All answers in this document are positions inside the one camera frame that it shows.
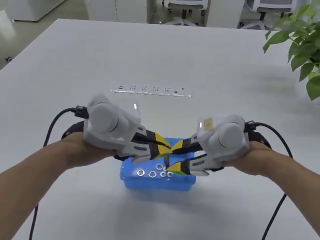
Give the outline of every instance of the blue plastic box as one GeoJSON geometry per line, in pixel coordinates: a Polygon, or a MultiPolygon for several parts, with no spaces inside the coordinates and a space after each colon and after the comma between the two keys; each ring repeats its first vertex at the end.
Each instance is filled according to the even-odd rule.
{"type": "MultiPolygon", "coordinates": [[[[165,138],[166,141],[173,147],[181,138],[165,138]]],[[[194,153],[183,155],[170,155],[170,164],[180,162],[187,158],[193,158],[194,153]]],[[[195,184],[196,177],[192,175],[183,176],[173,174],[172,177],[161,177],[159,170],[156,170],[156,164],[165,165],[164,158],[150,160],[143,163],[131,163],[132,158],[128,158],[121,164],[120,179],[124,181],[124,185],[131,189],[168,189],[177,191],[189,191],[191,186],[195,184]],[[144,176],[138,176],[138,170],[144,170],[144,176]],[[148,176],[150,171],[156,172],[156,177],[148,176]]]]}

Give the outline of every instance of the white chair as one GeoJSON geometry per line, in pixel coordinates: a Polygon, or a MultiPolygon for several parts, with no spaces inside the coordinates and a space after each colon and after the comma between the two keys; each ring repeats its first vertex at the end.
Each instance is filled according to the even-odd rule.
{"type": "Polygon", "coordinates": [[[241,27],[241,29],[250,29],[258,26],[261,30],[266,27],[272,28],[273,23],[265,20],[267,13],[292,13],[298,4],[298,0],[247,0],[247,5],[253,12],[260,12],[259,21],[255,21],[241,27]]]}
{"type": "Polygon", "coordinates": [[[171,9],[174,7],[182,8],[182,17],[174,17],[173,21],[167,22],[166,25],[192,26],[197,25],[186,20],[187,9],[201,10],[201,15],[204,16],[205,10],[208,7],[208,0],[164,0],[164,7],[171,9]]]}

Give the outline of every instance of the power strip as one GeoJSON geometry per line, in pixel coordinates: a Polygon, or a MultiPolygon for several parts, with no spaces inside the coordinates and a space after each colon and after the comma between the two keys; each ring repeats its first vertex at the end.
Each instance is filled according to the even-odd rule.
{"type": "Polygon", "coordinates": [[[192,97],[191,91],[185,87],[170,87],[145,84],[122,84],[112,87],[109,91],[112,93],[125,94],[145,94],[188,98],[192,97]]]}

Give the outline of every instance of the floor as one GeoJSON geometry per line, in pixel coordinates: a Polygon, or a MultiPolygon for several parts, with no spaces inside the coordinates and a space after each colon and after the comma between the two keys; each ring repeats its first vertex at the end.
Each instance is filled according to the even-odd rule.
{"type": "MultiPolygon", "coordinates": [[[[5,12],[8,0],[0,0],[0,70],[7,64],[5,57],[15,57],[35,38],[37,38],[56,19],[79,19],[87,20],[88,13],[85,0],[66,0],[60,6],[44,16],[39,22],[11,21],[5,12]]],[[[168,12],[157,0],[157,11],[153,15],[151,23],[159,24],[169,22],[173,17],[180,17],[181,11],[168,12]]],[[[259,14],[244,11],[242,19],[258,19],[259,14]]],[[[187,19],[203,26],[200,11],[193,11],[187,15],[187,19]]]]}

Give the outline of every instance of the human hand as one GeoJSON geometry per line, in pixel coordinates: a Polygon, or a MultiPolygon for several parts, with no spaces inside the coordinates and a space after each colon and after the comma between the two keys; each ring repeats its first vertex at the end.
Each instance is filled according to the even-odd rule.
{"type": "Polygon", "coordinates": [[[224,167],[234,167],[245,174],[267,177],[277,161],[277,156],[282,155],[257,141],[250,142],[250,148],[251,151],[244,157],[224,161],[222,165],[224,167]]]}
{"type": "Polygon", "coordinates": [[[85,142],[83,138],[83,132],[74,132],[59,142],[65,146],[67,167],[69,169],[91,165],[116,154],[114,150],[94,147],[85,142]]]}

